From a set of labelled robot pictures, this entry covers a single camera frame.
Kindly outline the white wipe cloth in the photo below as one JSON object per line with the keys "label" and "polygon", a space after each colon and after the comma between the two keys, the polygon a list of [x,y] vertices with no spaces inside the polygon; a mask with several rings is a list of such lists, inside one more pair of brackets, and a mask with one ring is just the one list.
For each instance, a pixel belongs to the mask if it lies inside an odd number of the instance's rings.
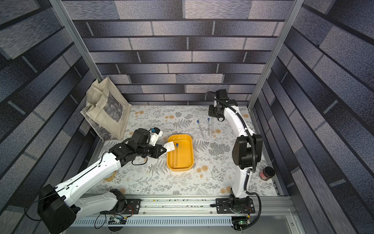
{"label": "white wipe cloth", "polygon": [[175,145],[173,141],[167,142],[166,144],[164,144],[163,147],[166,149],[167,153],[175,150]]}

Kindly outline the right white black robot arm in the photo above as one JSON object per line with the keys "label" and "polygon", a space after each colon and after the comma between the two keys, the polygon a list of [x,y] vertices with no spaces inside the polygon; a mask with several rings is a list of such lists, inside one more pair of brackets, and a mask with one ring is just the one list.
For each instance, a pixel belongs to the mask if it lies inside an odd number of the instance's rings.
{"label": "right white black robot arm", "polygon": [[218,120],[229,121],[236,136],[232,159],[237,170],[227,204],[235,213],[243,210],[253,212],[250,197],[258,194],[250,192],[248,186],[256,173],[258,162],[261,161],[263,139],[249,128],[235,100],[227,98],[219,100],[215,97],[212,99],[214,104],[209,106],[208,115]]}

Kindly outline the clear test tube blue cap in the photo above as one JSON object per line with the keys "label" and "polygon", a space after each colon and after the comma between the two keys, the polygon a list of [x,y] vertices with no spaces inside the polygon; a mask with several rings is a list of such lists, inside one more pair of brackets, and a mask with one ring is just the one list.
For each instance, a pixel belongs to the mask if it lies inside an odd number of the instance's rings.
{"label": "clear test tube blue cap", "polygon": [[175,156],[174,156],[174,167],[175,168],[177,167],[177,164],[178,164],[178,147],[179,147],[179,143],[176,143],[176,145],[175,145]]}

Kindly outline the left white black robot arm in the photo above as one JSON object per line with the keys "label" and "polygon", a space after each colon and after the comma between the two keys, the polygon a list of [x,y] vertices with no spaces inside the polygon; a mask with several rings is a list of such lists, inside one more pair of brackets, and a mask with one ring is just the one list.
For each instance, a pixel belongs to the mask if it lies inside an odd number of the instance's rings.
{"label": "left white black robot arm", "polygon": [[159,158],[175,150],[173,142],[165,145],[136,145],[119,143],[105,152],[101,159],[69,180],[53,187],[48,184],[40,191],[38,215],[50,233],[60,234],[75,221],[100,212],[122,213],[128,207],[127,199],[118,189],[83,198],[88,190],[110,176],[136,157]]}

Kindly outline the yellow plastic tray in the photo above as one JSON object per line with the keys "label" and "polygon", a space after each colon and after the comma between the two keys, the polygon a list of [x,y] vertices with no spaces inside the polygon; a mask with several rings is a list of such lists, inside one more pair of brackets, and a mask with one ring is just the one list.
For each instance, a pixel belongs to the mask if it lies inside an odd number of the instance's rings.
{"label": "yellow plastic tray", "polygon": [[194,165],[194,154],[192,137],[187,134],[172,135],[168,138],[168,142],[179,143],[178,147],[178,164],[174,167],[175,150],[167,153],[167,166],[175,172],[183,172],[190,170]]}

